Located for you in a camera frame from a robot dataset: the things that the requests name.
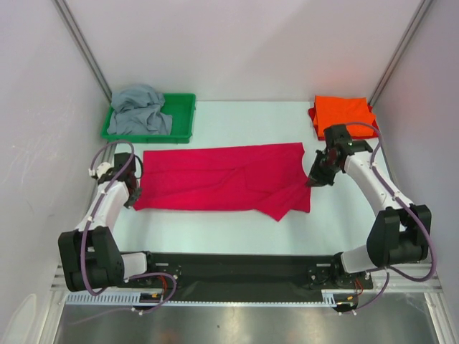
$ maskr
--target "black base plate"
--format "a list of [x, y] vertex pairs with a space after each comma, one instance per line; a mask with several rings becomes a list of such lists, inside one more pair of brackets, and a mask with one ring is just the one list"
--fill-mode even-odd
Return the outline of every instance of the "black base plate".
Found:
[[[333, 256], [153, 253], [148, 263], [151, 272], [176, 275], [175, 301], [320, 302], [322, 289], [354, 291], [356, 277], [365, 289], [372, 289], [371, 279], [365, 280], [362, 274], [332, 277], [332, 259]], [[120, 287], [161, 288], [161, 283], [153, 278]]]

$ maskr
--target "cable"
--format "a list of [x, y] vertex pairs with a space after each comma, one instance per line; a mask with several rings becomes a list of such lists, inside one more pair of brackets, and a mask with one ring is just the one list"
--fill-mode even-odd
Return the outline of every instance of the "cable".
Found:
[[375, 302], [376, 300], [378, 300], [383, 294], [384, 292], [386, 291], [387, 289], [387, 286], [389, 285], [389, 278], [390, 278], [390, 275], [389, 275], [389, 272], [386, 270], [386, 281], [384, 282], [381, 290], [376, 294], [375, 297], [373, 297], [370, 301], [368, 301], [367, 303], [364, 303], [362, 306], [356, 308], [355, 310], [350, 310], [348, 312], [343, 312], [342, 314], [356, 314], [355, 311], [356, 310], [361, 310], [362, 308], [365, 308], [365, 307], [368, 307], [370, 306], [373, 302]]
[[127, 169], [127, 167], [129, 166], [129, 164], [131, 163], [133, 157], [134, 157], [134, 146], [131, 142], [129, 141], [126, 141], [126, 140], [117, 140], [117, 141], [113, 141], [107, 145], [104, 145], [95, 155], [94, 155], [94, 158], [93, 158], [93, 161], [91, 161], [91, 165], [90, 165], [90, 170], [94, 170], [94, 165], [95, 165], [95, 161], [97, 160], [97, 158], [99, 157], [99, 155], [105, 151], [105, 149], [107, 149], [108, 147], [112, 146], [112, 145], [116, 145], [116, 144], [119, 144], [119, 143], [126, 143], [128, 144], [130, 147], [131, 147], [131, 154], [129, 155], [129, 158], [128, 160], [126, 161], [126, 163], [123, 165], [123, 167], [115, 174], [115, 176], [108, 182], [108, 185], [105, 187], [105, 189], [103, 190], [103, 192], [100, 194], [98, 200], [95, 202], [95, 205], [94, 205], [94, 208], [93, 210], [91, 211], [90, 213], [90, 216], [89, 218], [87, 219], [86, 221], [86, 225], [85, 225], [85, 228], [83, 230], [83, 234], [82, 234], [82, 239], [81, 239], [81, 248], [80, 248], [80, 265], [81, 265], [81, 275], [82, 275], [82, 278], [83, 278], [83, 283], [85, 285], [85, 288], [86, 290], [92, 295], [92, 296], [98, 296], [100, 294], [102, 294], [104, 291], [105, 291], [105, 288], [102, 288], [101, 290], [99, 290], [98, 292], [95, 292], [90, 283], [89, 283], [89, 279], [87, 278], [87, 271], [86, 271], [86, 241], [87, 241], [87, 232], [89, 231], [89, 227], [90, 225], [92, 224], [93, 222], [93, 219], [95, 218], [95, 215], [97, 214], [97, 211], [100, 207], [100, 205], [102, 204], [102, 200], [104, 199], [104, 197], [106, 196], [108, 190], [110, 189], [110, 187], [118, 180], [118, 177], [124, 172], [125, 169]]
[[150, 308], [148, 310], [141, 310], [141, 311], [136, 311], [133, 307], [115, 308], [113, 310], [107, 310], [105, 312], [102, 312], [102, 313], [99, 313], [99, 314], [96, 314], [96, 315], [92, 315], [90, 317], [86, 317], [84, 319], [72, 322], [72, 323], [70, 323], [70, 325], [79, 325], [81, 323], [86, 323], [87, 321], [94, 320], [94, 319], [96, 319], [98, 317], [101, 317], [102, 315], [107, 315], [107, 314], [111, 314], [111, 313], [114, 313], [114, 312], [120, 312], [120, 311], [126, 311], [126, 310], [129, 310], [131, 312], [137, 312], [139, 315], [143, 315], [143, 314], [148, 314], [148, 313], [154, 312], [155, 310], [160, 308], [164, 303], [168, 302], [172, 298], [172, 296], [174, 296], [176, 288], [177, 288], [177, 281], [175, 280], [175, 278], [171, 274], [167, 274], [165, 272], [152, 272], [152, 273], [146, 273], [146, 274], [137, 274], [136, 276], [130, 277], [131, 279], [138, 279], [138, 278], [155, 277], [155, 276], [162, 276], [162, 277], [169, 278], [172, 281], [173, 287], [172, 287], [172, 291], [169, 294], [169, 296], [166, 297], [166, 299], [164, 299], [163, 301], [161, 301], [157, 305], [153, 306], [152, 308]]
[[166, 296], [166, 291], [167, 291], [167, 282], [166, 282], [166, 280], [164, 279], [163, 276], [158, 277], [158, 279], [159, 279], [159, 280], [162, 282], [162, 284], [163, 284], [163, 297], [165, 297], [165, 296]]
[[141, 167], [141, 175], [139, 177], [136, 177], [137, 179], [140, 179], [143, 177], [143, 162], [142, 160], [138, 157], [138, 156], [135, 156], [136, 157], [136, 160], [138, 161], [138, 164], [140, 165]]
[[381, 173], [378, 171], [376, 165], [374, 164], [374, 159], [376, 158], [377, 151], [381, 148], [381, 133], [379, 130], [377, 130], [373, 125], [367, 124], [365, 122], [350, 122], [350, 123], [345, 123], [345, 125], [364, 125], [368, 128], [371, 128], [374, 130], [375, 133], [378, 134], [378, 139], [379, 142], [376, 146], [376, 148], [373, 150], [372, 156], [370, 158], [370, 165], [371, 165], [371, 170], [373, 171], [374, 175], [376, 178], [381, 182], [383, 187], [386, 188], [386, 190], [389, 192], [389, 194], [392, 196], [392, 198], [410, 215], [410, 217], [415, 220], [416, 224], [419, 226], [422, 234], [424, 235], [424, 238], [427, 242], [427, 245], [430, 250], [430, 256], [432, 258], [432, 262], [430, 265], [430, 270], [429, 272], [424, 276], [424, 277], [413, 277], [409, 276], [408, 274], [404, 273], [400, 269], [397, 269], [396, 267], [389, 266], [388, 268], [391, 269], [392, 271], [395, 271], [397, 274], [402, 275], [406, 279], [413, 281], [413, 282], [425, 282], [427, 280], [430, 280], [433, 275], [435, 274], [435, 271], [437, 269], [437, 251], [435, 250], [435, 245], [432, 242], [432, 239], [430, 238], [429, 232], [425, 228], [425, 225], [421, 222], [419, 217], [410, 209], [410, 206], [406, 204], [404, 201], [400, 199], [400, 197], [395, 195], [395, 191], [390, 187], [390, 185], [384, 180], [382, 177]]
[[358, 297], [364, 293], [364, 286], [360, 283], [358, 278], [356, 278], [355, 285], [356, 285], [356, 296]]

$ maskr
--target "white table surface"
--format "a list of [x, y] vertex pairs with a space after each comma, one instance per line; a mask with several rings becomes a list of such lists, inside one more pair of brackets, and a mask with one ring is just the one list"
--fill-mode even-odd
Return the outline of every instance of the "white table surface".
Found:
[[[318, 141], [308, 116], [309, 102], [198, 102], [191, 142], [135, 144], [143, 151], [302, 142], [309, 173]], [[369, 140], [375, 146], [376, 139]], [[117, 145], [116, 153], [129, 151]], [[385, 173], [382, 154], [377, 162]], [[166, 211], [123, 209], [113, 236], [121, 251], [218, 254], [335, 254], [358, 247], [374, 221], [373, 211], [349, 177], [313, 188], [311, 212], [289, 211], [276, 222], [257, 211]]]

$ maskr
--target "metal floor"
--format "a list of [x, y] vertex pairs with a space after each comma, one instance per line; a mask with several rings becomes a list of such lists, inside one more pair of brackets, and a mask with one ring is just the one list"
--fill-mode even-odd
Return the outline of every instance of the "metal floor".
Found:
[[66, 305], [55, 344], [438, 343], [422, 293], [383, 295], [357, 316], [340, 317], [330, 308], [169, 306], [71, 325], [107, 309]]

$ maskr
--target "white wall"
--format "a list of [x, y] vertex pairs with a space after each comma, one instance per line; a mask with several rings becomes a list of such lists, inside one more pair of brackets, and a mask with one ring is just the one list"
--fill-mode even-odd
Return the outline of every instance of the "white wall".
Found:
[[89, 202], [108, 103], [49, 0], [1, 2], [0, 65], [1, 338], [27, 295], [41, 312], [57, 238]]
[[459, 2], [436, 1], [377, 101], [390, 168], [432, 210], [438, 274], [459, 323]]
[[199, 100], [369, 97], [420, 0], [68, 0], [105, 77]]

